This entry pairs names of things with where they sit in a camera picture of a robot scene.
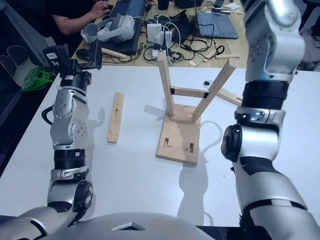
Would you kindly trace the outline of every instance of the black hose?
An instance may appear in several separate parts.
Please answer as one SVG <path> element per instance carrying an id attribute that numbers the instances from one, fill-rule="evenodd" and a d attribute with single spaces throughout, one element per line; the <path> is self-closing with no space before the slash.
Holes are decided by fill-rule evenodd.
<path id="1" fill-rule="evenodd" d="M 47 114 L 48 114 L 49 112 L 51 112 L 52 109 L 53 109 L 53 105 L 50 106 L 50 107 L 48 107 L 48 108 L 46 108 L 46 109 L 43 110 L 42 113 L 41 113 L 41 116 L 42 116 L 43 120 L 44 120 L 47 124 L 50 124 L 50 125 L 52 125 L 52 122 L 47 118 Z"/>

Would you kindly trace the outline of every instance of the person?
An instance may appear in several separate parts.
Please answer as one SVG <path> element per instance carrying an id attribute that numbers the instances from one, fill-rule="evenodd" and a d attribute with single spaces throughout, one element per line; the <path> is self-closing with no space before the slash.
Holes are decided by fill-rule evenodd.
<path id="1" fill-rule="evenodd" d="M 52 38 L 57 45 L 68 45 L 70 57 L 82 41 L 81 30 L 110 11 L 103 0 L 45 0 L 45 7 L 53 19 Z"/>

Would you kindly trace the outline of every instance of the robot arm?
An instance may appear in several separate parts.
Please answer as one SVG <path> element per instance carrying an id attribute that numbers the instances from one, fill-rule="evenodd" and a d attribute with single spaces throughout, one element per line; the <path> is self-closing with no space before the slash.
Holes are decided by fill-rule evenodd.
<path id="1" fill-rule="evenodd" d="M 273 167 L 286 112 L 282 105 L 305 43 L 301 16 L 292 0 L 242 0 L 249 55 L 237 124 L 223 137 L 222 154 L 232 161 L 249 239 L 316 240 L 320 229 L 292 182 Z"/>
<path id="2" fill-rule="evenodd" d="M 81 71 L 84 67 L 101 68 L 102 53 L 98 40 L 94 62 L 78 64 L 69 59 L 64 46 L 46 48 L 43 53 L 51 67 L 62 78 L 55 102 L 42 116 L 51 124 L 50 135 L 54 150 L 54 169 L 51 170 L 47 206 L 29 210 L 0 227 L 1 239 L 39 239 L 63 230 L 78 221 L 91 206 L 93 186 L 86 180 L 85 147 L 87 140 L 87 118 L 89 115 L 86 98 L 91 73 Z M 53 123 L 47 119 L 52 110 Z"/>

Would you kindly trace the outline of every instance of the white headset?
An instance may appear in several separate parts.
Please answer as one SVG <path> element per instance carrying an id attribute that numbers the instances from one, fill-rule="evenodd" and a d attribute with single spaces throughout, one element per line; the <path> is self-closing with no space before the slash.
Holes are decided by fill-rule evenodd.
<path id="1" fill-rule="evenodd" d="M 86 43 L 96 39 L 101 42 L 113 40 L 116 43 L 125 42 L 134 37 L 135 20 L 132 16 L 117 14 L 114 18 L 103 20 L 98 24 L 89 23 L 81 30 L 81 37 Z"/>

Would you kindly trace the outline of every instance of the white table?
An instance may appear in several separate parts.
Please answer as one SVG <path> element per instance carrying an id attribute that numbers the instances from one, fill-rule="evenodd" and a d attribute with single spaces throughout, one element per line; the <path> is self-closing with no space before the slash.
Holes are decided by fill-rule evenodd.
<path id="1" fill-rule="evenodd" d="M 170 68 L 177 87 L 204 89 L 219 68 Z M 236 106 L 216 97 L 203 113 L 197 166 L 156 158 L 165 115 L 165 99 L 157 67 L 103 66 L 92 71 L 87 89 L 90 114 L 86 162 L 95 198 L 84 219 L 117 212 L 155 212 L 194 225 L 238 226 L 240 208 L 231 162 L 220 152 L 222 135 L 235 123 Z M 241 95 L 245 69 L 237 69 L 225 88 Z M 0 179 L 0 215 L 18 216 L 45 206 L 54 167 L 50 126 L 41 111 L 56 97 L 57 79 L 22 137 Z M 285 102 L 282 143 L 274 162 L 304 198 L 320 224 L 320 74 L 300 72 Z M 117 144 L 107 143 L 115 92 L 125 94 Z M 197 105 L 198 98 L 175 96 L 175 102 Z"/>

